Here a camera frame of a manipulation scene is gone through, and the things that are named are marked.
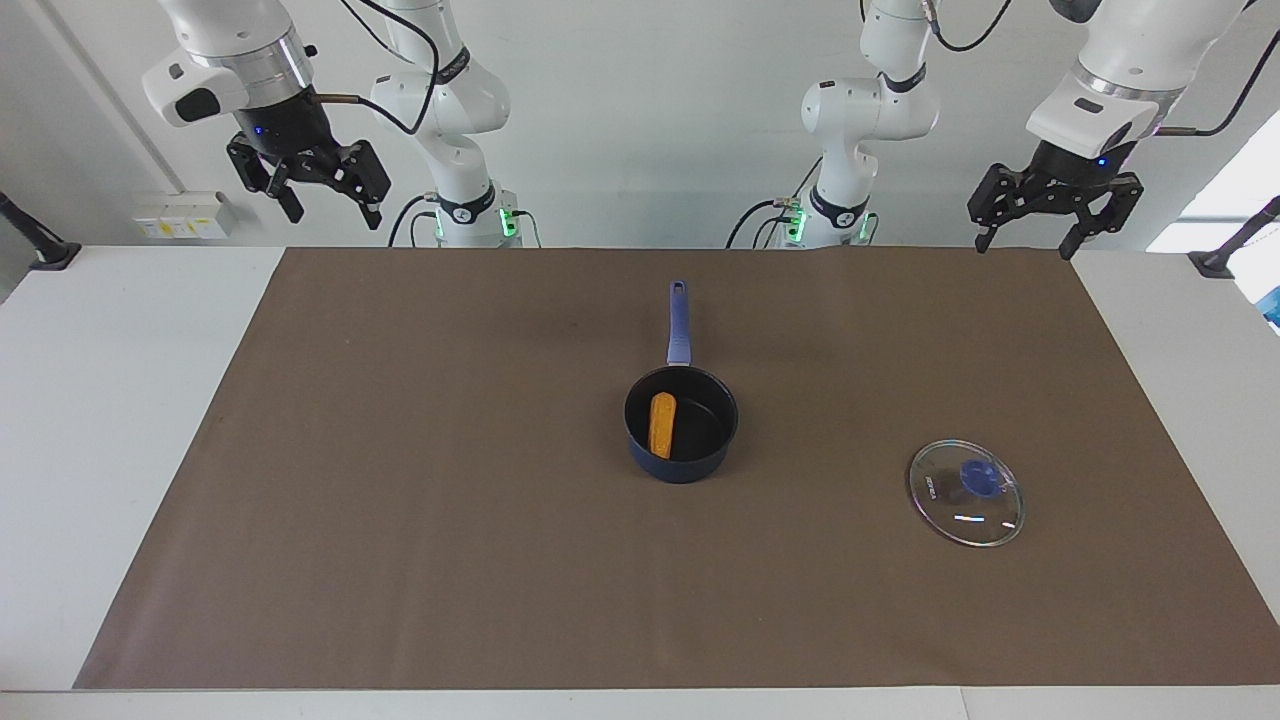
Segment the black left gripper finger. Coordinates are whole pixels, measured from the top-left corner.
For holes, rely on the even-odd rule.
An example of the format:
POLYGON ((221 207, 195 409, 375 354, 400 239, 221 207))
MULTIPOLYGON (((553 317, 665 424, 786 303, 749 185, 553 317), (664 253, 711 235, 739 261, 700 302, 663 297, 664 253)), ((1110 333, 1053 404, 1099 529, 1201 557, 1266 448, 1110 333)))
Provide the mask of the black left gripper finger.
POLYGON ((1012 170, 1000 163, 988 168, 966 202, 972 222, 979 227, 974 241, 977 252, 989 250, 1001 225, 1030 213, 1027 182, 1033 178, 1029 168, 1012 170))
POLYGON ((1117 233, 1144 191, 1146 187, 1138 176, 1117 176, 1106 186, 1070 193, 1068 210, 1076 219, 1060 243, 1060 258, 1070 261, 1098 234, 1117 233))

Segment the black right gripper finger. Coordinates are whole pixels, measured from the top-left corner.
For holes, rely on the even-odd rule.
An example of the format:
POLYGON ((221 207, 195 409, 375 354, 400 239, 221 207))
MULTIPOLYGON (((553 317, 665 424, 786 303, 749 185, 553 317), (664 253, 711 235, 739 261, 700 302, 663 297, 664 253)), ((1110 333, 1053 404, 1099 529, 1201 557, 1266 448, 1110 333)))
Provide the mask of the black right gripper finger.
POLYGON ((264 156, 247 142, 247 138, 230 138, 227 143, 227 155, 248 192, 274 200, 289 223, 301 222, 305 210, 289 186, 288 165, 280 164, 269 172, 264 156))
POLYGON ((330 187, 357 205, 370 231, 380 227, 381 204, 390 192, 392 182, 370 141, 360 140, 337 149, 330 187))

